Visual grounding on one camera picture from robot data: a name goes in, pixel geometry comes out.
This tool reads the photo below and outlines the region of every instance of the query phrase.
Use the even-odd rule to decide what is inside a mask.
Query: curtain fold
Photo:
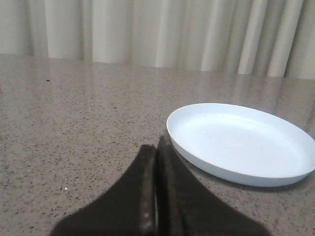
[[[0,53],[315,79],[314,9],[313,0],[0,0]]]

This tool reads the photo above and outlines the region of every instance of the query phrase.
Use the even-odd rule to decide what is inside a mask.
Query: granite countertop
[[[256,108],[315,137],[315,80],[0,56],[0,235],[48,235],[104,193],[166,119],[192,103]],[[275,236],[315,235],[315,172],[276,188],[234,184],[191,164],[224,202]]]

